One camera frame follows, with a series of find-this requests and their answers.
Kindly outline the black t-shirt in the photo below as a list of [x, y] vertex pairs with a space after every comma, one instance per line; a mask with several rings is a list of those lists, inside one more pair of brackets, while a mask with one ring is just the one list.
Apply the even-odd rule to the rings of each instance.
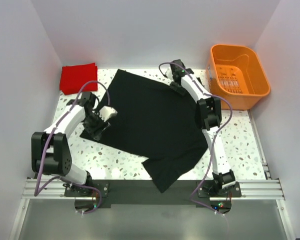
[[100, 103], [117, 111], [100, 143], [146, 157], [143, 166], [159, 192], [193, 169], [208, 148], [192, 97], [164, 83], [119, 69]]

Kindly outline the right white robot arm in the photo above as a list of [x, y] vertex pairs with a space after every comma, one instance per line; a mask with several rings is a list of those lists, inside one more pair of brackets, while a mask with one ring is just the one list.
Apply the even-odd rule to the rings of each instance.
[[208, 169], [212, 169], [213, 179], [210, 181], [202, 180], [203, 183], [210, 186], [209, 190], [213, 193], [225, 191], [233, 187], [236, 178], [226, 157], [222, 139], [218, 134], [226, 126], [233, 116], [233, 109], [230, 108], [230, 116], [225, 123], [222, 121], [221, 102], [230, 107], [231, 105], [224, 98], [213, 95], [201, 83], [194, 72], [186, 68], [181, 60], [167, 62], [169, 68], [163, 74], [169, 78], [171, 88], [175, 91], [185, 94], [189, 93], [195, 103], [195, 124], [202, 131], [210, 151], [210, 163]]

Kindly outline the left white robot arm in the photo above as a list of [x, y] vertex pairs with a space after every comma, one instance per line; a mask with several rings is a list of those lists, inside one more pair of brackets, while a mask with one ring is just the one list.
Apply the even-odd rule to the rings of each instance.
[[43, 175], [61, 179], [81, 194], [94, 190], [90, 173], [72, 162], [68, 138], [81, 123], [96, 141], [110, 127], [109, 120], [117, 115], [117, 111], [109, 105], [95, 110], [96, 100], [96, 95], [91, 92], [78, 94], [76, 99], [67, 103], [63, 115], [50, 127], [31, 136], [31, 167], [37, 174], [34, 196], [47, 186], [40, 183]]

